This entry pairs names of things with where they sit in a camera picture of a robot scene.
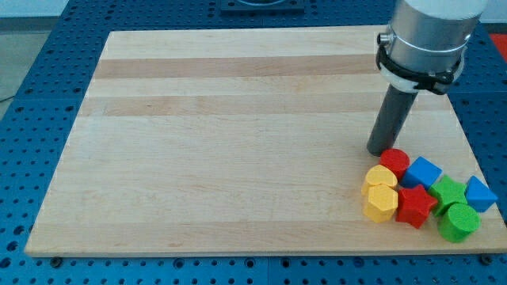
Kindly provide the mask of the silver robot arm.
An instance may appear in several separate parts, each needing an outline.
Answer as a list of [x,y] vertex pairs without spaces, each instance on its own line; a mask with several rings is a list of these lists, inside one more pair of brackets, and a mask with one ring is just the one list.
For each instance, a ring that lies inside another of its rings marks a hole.
[[464,53],[487,0],[399,0],[377,36],[376,65],[403,93],[445,94],[462,74]]

